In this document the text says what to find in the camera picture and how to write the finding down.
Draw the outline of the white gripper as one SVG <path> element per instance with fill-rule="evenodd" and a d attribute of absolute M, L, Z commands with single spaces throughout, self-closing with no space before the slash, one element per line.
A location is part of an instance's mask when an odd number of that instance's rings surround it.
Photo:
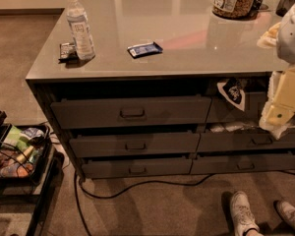
<path fill-rule="evenodd" d="M 273 72 L 269 79 L 267 102 L 259 126 L 274 131 L 285 126 L 295 114 L 295 65 Z"/>

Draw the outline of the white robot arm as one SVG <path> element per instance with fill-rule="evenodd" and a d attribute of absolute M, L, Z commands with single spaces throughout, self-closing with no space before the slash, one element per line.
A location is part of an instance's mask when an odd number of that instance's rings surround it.
<path fill-rule="evenodd" d="M 278 79 L 270 79 L 268 101 L 259 122 L 261 128 L 272 131 L 284 126 L 295 114 L 295 3 L 280 23 L 261 36 L 257 45 L 275 47 L 277 56 L 289 64 Z"/>

